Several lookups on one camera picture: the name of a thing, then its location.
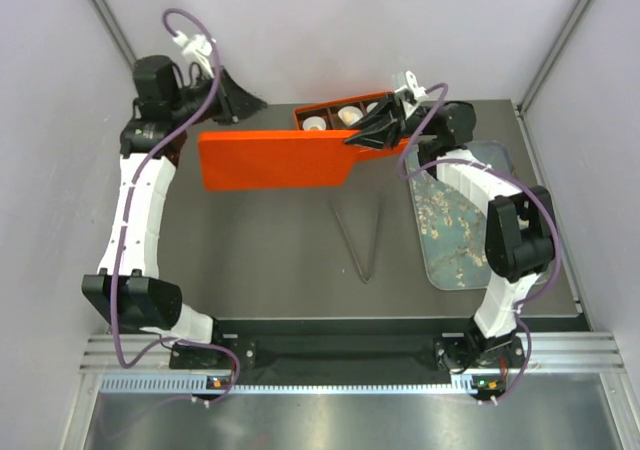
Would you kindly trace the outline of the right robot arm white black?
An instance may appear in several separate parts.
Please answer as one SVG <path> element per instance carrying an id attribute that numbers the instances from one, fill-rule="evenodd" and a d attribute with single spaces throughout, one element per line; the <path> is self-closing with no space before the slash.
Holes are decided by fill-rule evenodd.
<path id="1" fill-rule="evenodd" d="M 343 121 L 354 133 L 346 144 L 400 149 L 402 177 L 444 186 L 482 214 L 488 285 L 464 332 L 461 350 L 448 353 L 445 363 L 457 372 L 492 364 L 511 346 L 531 288 L 547 270 L 557 272 L 560 267 L 549 191 L 528 187 L 474 154 L 477 117 L 470 103 L 413 106 L 387 95 L 363 116 Z"/>

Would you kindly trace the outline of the orange box lid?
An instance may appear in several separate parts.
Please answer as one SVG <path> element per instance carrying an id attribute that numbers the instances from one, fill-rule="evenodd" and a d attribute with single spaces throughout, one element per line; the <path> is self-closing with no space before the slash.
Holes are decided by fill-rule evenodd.
<path id="1" fill-rule="evenodd" d="M 198 153 L 209 191 L 328 187 L 343 184 L 359 149 L 350 131 L 236 130 L 204 132 Z"/>

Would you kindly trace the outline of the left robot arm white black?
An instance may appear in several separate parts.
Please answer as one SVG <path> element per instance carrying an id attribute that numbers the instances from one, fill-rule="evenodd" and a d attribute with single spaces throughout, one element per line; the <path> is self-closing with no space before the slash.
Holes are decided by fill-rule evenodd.
<path id="1" fill-rule="evenodd" d="M 81 291 L 96 311 L 122 330 L 191 341 L 205 366 L 226 357 L 215 321 L 188 306 L 180 287 L 159 276 L 158 243 L 169 186 L 176 174 L 187 129 L 210 119 L 235 124 L 265 108 L 222 67 L 197 57 L 183 74 L 164 55 L 136 61 L 137 96 L 120 133 L 119 196 L 111 235 L 98 268 L 84 275 Z"/>

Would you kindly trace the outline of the metal tongs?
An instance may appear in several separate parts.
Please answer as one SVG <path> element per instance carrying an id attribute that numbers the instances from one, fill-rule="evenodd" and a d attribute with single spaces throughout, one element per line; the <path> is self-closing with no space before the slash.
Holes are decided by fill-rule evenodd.
<path id="1" fill-rule="evenodd" d="M 369 232 L 369 248 L 366 253 L 366 259 L 362 260 L 356 249 L 352 235 L 350 234 L 350 231 L 347 228 L 344 219 L 342 218 L 338 205 L 334 200 L 329 201 L 329 209 L 331 211 L 331 214 L 337 225 L 341 238 L 346 245 L 358 278 L 364 285 L 368 285 L 375 275 L 376 258 L 378 253 L 384 208 L 385 198 L 381 193 L 379 193 L 376 195 L 373 223 Z"/>

